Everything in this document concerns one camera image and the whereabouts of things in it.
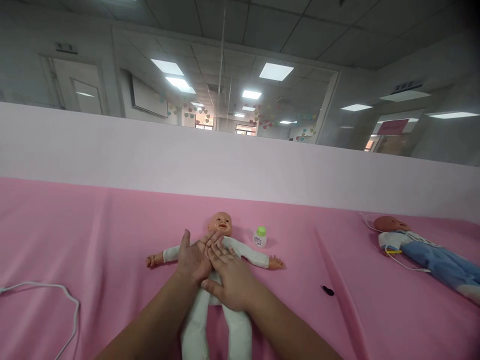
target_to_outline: baby doll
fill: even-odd
[[[387,256],[403,253],[448,287],[480,305],[480,267],[411,232],[410,226],[392,216],[381,216],[374,226],[380,248]]]
[[[271,270],[282,269],[285,266],[283,261],[276,256],[268,257],[230,237],[233,231],[232,218],[226,212],[217,212],[213,215],[208,223],[207,230],[220,230],[223,233],[223,246],[227,249],[232,248],[239,257],[245,257],[255,266]],[[178,260],[179,249],[180,246],[175,246],[147,257],[146,266],[153,268],[166,262]],[[222,283],[216,271],[212,271],[209,279],[220,284]],[[185,326],[181,334],[181,353],[183,360],[209,359],[209,347],[206,334],[209,304],[221,305],[215,296],[201,288],[186,317]],[[222,305],[222,307],[229,329],[228,359],[250,360],[252,358],[252,324],[250,323],[250,318],[242,311],[232,311],[224,305]]]

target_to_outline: doll arm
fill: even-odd
[[[146,258],[145,263],[147,268],[154,268],[163,263],[177,261],[179,259],[180,245],[168,248],[155,255],[150,255]]]
[[[269,257],[264,253],[253,250],[250,246],[237,240],[235,240],[235,245],[240,252],[240,256],[243,256],[248,262],[255,266],[271,270],[281,269],[285,266],[283,261],[276,256]]]

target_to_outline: whiteboard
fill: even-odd
[[[167,99],[145,84],[142,80],[131,75],[131,104],[149,113],[168,118],[169,104]]]

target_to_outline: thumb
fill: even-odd
[[[216,296],[216,298],[222,302],[222,298],[224,295],[224,288],[218,282],[213,280],[205,279],[201,282],[201,287],[209,292],[210,294]]]
[[[183,234],[183,237],[181,238],[180,249],[186,249],[189,246],[190,246],[190,231],[185,229],[185,233]]]

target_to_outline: green bottle cap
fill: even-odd
[[[265,236],[267,235],[267,229],[265,228],[265,226],[259,226],[257,229],[256,229],[256,234],[258,236]]]

